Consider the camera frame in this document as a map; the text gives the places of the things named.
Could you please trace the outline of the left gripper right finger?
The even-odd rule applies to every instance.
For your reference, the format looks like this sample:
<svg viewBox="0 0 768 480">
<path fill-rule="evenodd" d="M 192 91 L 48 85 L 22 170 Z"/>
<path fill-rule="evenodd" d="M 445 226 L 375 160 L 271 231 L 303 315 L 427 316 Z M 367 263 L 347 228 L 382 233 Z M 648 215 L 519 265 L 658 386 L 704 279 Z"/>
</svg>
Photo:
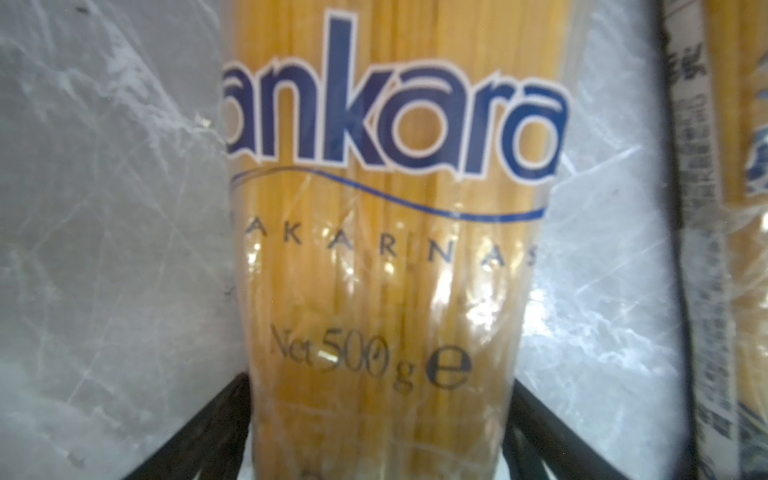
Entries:
<svg viewBox="0 0 768 480">
<path fill-rule="evenodd" d="M 502 443 L 513 479 L 623 479 L 520 381 L 514 383 Z"/>
</svg>

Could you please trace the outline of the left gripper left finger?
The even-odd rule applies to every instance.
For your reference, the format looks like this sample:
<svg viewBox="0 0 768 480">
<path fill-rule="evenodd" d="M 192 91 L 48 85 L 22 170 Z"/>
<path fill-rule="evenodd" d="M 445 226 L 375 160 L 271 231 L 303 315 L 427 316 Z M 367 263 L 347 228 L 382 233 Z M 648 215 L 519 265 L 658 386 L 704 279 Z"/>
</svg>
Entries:
<svg viewBox="0 0 768 480">
<path fill-rule="evenodd" d="M 240 373 L 125 479 L 235 479 L 250 418 L 249 377 Z"/>
</svg>

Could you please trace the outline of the Ankara spaghetti bag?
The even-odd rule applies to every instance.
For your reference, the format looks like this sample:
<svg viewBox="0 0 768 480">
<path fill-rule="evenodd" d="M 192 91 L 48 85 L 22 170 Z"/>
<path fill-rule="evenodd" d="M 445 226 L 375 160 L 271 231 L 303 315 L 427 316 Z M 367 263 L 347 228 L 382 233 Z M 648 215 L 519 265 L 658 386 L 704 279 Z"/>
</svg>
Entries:
<svg viewBox="0 0 768 480">
<path fill-rule="evenodd" d="M 666 1 L 697 471 L 767 475 L 767 5 Z"/>
<path fill-rule="evenodd" d="M 491 479 L 588 1 L 233 1 L 258 479 Z"/>
</svg>

